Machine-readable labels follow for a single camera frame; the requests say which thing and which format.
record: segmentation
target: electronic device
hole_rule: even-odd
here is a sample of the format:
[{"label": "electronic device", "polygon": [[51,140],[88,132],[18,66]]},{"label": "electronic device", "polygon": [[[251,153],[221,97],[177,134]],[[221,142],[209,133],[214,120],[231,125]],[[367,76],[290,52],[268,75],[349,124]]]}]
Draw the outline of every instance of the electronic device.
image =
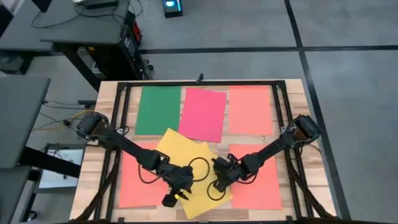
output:
[{"label": "electronic device", "polygon": [[163,10],[166,18],[182,16],[182,0],[163,0]]},{"label": "electronic device", "polygon": [[76,4],[83,4],[86,0],[72,0]]},{"label": "electronic device", "polygon": [[32,2],[40,9],[40,11],[47,12],[52,0],[32,0]]},{"label": "electronic device", "polygon": [[0,52],[0,71],[6,74],[25,75],[33,56],[24,53]]},{"label": "electronic device", "polygon": [[117,6],[118,0],[86,0],[84,3],[86,9],[100,9]]}]

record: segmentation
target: yellow cable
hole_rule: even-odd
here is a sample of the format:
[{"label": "yellow cable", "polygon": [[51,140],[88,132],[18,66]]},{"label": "yellow cable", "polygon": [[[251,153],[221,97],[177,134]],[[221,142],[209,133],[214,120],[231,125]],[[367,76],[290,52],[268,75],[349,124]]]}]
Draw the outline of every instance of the yellow cable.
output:
[{"label": "yellow cable", "polygon": [[[70,118],[69,121],[73,121],[74,119],[76,119],[80,115],[85,114],[85,113],[89,113],[89,112],[93,112],[93,110],[85,110],[85,111],[82,111],[80,113],[77,113],[72,118]],[[40,129],[35,129],[35,131],[52,131],[52,130],[56,130],[58,128],[62,128],[64,126],[66,126],[66,125],[60,124],[59,126],[54,127],[54,128],[40,128]]]}]

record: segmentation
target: gray floor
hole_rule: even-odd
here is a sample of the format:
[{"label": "gray floor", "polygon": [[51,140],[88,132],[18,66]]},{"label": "gray floor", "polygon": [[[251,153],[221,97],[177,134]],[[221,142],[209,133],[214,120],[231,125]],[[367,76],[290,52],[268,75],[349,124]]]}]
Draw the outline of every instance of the gray floor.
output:
[{"label": "gray floor", "polygon": [[[139,6],[132,0],[136,11]],[[398,44],[398,1],[291,0],[304,46]],[[283,0],[187,0],[183,17],[164,19],[149,0],[138,17],[143,49],[295,45]],[[306,53],[351,216],[398,222],[398,51]],[[158,80],[301,78],[296,52],[144,55]],[[50,77],[47,98],[76,102],[96,93],[65,57],[35,58],[27,76]],[[76,111],[44,108],[54,118]],[[47,122],[39,117],[37,125]],[[78,142],[67,129],[32,133],[29,145]],[[73,194],[45,195],[36,223],[66,221]]]}]

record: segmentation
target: light on device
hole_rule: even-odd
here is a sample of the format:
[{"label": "light on device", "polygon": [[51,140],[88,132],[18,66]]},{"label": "light on device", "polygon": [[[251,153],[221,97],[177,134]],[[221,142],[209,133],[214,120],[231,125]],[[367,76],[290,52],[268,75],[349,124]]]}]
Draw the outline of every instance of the light on device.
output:
[{"label": "light on device", "polygon": [[173,2],[173,1],[166,2],[166,6],[168,6],[168,7],[172,7],[172,6],[174,6],[174,4],[175,4],[175,2]]}]

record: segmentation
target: orange paper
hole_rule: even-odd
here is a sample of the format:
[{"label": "orange paper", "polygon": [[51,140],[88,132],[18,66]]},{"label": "orange paper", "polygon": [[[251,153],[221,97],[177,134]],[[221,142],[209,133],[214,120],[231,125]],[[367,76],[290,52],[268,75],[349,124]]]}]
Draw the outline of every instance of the orange paper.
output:
[{"label": "orange paper", "polygon": [[[229,153],[239,159],[246,154],[258,152],[264,147],[263,145],[230,145]],[[233,208],[281,210],[282,202],[275,158],[266,160],[253,183],[235,182],[232,185],[232,196]]]},{"label": "orange paper", "polygon": [[[155,149],[158,142],[136,142],[145,149]],[[156,176],[149,171],[141,169],[142,178],[146,181],[154,180]],[[143,207],[161,205],[169,187],[159,179],[152,184],[143,183],[138,176],[138,163],[136,158],[123,152],[122,175],[120,190],[120,208]]]},{"label": "orange paper", "polygon": [[272,134],[268,86],[229,87],[229,132]]}]

